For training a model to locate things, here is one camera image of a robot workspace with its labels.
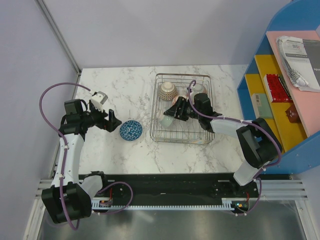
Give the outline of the aluminium rail frame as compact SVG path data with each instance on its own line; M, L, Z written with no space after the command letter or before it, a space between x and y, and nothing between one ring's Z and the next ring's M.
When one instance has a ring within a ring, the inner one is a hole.
M261 196L264 200L280 200L280 199L304 199L307 194L303 184L299 180L288 180L288 179L263 179L261 182L254 182L258 188L258 196ZM233 201L246 199L240 198L224 198L231 199Z

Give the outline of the red patterned box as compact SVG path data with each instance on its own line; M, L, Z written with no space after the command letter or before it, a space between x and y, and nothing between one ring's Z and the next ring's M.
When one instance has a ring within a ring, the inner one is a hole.
M266 74L263 78L271 103L292 103L288 86L281 74Z

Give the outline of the metal wire dish rack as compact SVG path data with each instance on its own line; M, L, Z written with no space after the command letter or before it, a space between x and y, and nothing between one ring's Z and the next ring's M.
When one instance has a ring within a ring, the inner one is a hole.
M150 137L157 142L206 144L215 135L211 78L201 74L158 73L155 77Z

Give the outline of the spiral bound booklet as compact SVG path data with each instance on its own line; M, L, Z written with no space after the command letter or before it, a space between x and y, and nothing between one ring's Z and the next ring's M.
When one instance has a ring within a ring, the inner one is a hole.
M293 36L276 40L282 65L291 84L300 91L320 91L320 41Z

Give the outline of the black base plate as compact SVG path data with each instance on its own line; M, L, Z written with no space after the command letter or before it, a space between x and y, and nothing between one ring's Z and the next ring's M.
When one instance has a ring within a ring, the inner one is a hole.
M253 199L258 197L255 182L245 186L236 183L232 173L177 174L107 174L103 186L108 189L100 197L111 197L120 203L132 201L183 199L209 201L211 199Z

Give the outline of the blue triangle pattern bowl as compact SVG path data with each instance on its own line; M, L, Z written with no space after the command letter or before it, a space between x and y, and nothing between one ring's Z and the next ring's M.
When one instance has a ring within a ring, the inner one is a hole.
M136 120L128 120L119 129L119 134L125 141L135 141L143 133L142 125Z

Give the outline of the leaf pattern bowl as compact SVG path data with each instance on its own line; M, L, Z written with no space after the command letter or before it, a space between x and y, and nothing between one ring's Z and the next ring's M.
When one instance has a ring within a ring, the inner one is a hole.
M207 94L207 89L205 88L205 86L203 84L196 83L195 85L191 86L191 93L194 93L194 94L200 94L200 93Z

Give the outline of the pale green ribbed bowl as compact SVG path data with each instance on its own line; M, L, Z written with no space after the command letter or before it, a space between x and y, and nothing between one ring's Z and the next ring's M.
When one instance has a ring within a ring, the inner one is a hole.
M162 127L168 128L173 123L174 118L170 115L164 115L165 111L165 109L160 109L156 113L156 119Z

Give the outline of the aluminium corner profile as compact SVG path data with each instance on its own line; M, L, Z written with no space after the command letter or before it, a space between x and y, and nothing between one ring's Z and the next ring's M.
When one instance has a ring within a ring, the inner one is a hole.
M64 54L66 55L68 61L70 62L72 68L76 72L76 74L79 76L82 73L81 68L79 67L74 55L72 54L65 38L63 37L55 19L53 18L53 15L51 14L48 6L46 5L44 0L35 0L35 3L39 7L41 13L43 14L45 20L47 21L50 29L52 30L55 38L57 39L59 45L61 46Z

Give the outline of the brown square pattern bowl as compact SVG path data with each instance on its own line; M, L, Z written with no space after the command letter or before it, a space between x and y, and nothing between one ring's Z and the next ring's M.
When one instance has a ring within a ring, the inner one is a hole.
M178 90L172 82L163 82L158 87L158 97L164 101L171 101L178 96Z

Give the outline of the brown small toy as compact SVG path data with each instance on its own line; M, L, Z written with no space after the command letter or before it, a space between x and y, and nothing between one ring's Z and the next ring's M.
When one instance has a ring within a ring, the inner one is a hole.
M291 105L286 111L286 116L289 120L290 123L300 123L301 120L300 120L300 117L299 117L299 114L298 114L298 111L295 107L295 105Z

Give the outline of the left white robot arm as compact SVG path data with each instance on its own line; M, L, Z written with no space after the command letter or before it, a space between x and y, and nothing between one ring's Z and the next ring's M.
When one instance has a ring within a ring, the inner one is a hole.
M106 97L91 97L89 102L73 99L64 103L65 115L60 122L60 153L50 188L44 189L41 199L55 224L88 218L92 199L106 196L110 185L102 171L93 171L79 180L80 156L89 128L113 132L121 121L112 109L105 111Z

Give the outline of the orange floral bowl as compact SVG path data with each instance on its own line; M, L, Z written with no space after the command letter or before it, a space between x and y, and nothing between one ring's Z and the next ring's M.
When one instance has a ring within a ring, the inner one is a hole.
M174 106L176 104L176 102L178 101L179 97L182 97L184 99L188 99L188 97L186 95L177 95L176 97L173 98L172 100L172 106Z

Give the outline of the pale green box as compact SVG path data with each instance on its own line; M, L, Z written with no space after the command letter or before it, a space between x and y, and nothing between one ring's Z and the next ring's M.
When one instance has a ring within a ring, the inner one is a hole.
M265 93L253 93L251 102L256 118L273 119L273 113Z

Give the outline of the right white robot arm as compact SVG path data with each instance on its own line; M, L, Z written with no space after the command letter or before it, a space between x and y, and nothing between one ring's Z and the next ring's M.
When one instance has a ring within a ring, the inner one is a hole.
M248 121L223 117L213 110L211 100L205 93L196 94L193 101L178 97L162 115L184 122L190 118L196 119L201 128L209 133L238 139L245 161L233 174L235 181L229 184L229 191L235 197L242 196L247 191L247 184L282 155L282 146L265 119Z

